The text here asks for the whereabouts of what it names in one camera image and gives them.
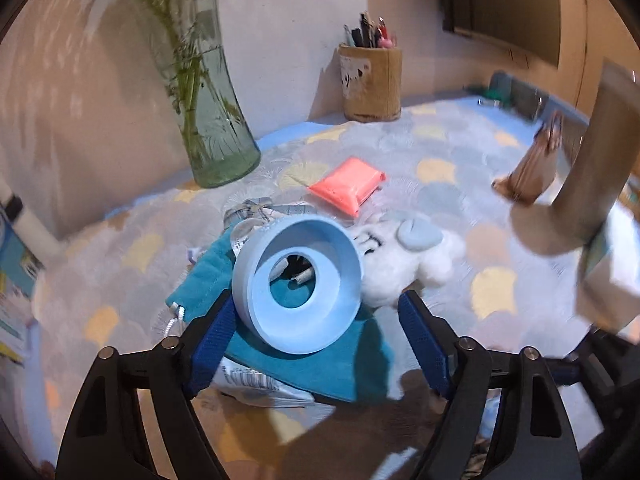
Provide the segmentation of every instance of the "stuffed animal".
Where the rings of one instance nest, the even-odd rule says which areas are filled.
[[[453,275],[453,262],[465,253],[457,234],[412,213],[373,216],[348,231],[364,261],[362,302],[371,308],[395,306],[415,280],[443,285]]]

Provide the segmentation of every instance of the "glass vase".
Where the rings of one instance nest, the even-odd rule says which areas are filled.
[[[228,74],[218,0],[143,3],[144,28],[196,183],[218,187],[250,173],[260,150]]]

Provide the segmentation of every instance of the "pen holder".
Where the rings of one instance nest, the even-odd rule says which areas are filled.
[[[402,50],[341,45],[344,115],[370,123],[400,117]]]

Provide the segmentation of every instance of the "coral pink pouch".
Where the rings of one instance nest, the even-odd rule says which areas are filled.
[[[309,186],[314,195],[356,217],[360,206],[386,180],[382,171],[354,156],[345,160],[333,173]]]

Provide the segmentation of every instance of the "teal cloth bag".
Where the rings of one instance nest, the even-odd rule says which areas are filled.
[[[167,298],[184,307],[190,322],[204,316],[218,296],[231,288],[236,258],[230,245],[231,228],[200,258],[184,282]],[[291,288],[289,280],[271,284],[271,293],[281,305],[294,308],[305,303],[313,282]],[[361,308],[338,341],[309,355],[279,352],[256,337],[238,318],[238,328],[225,355],[283,383],[301,390],[346,402],[382,402],[388,390],[393,354],[382,337],[377,320]]]

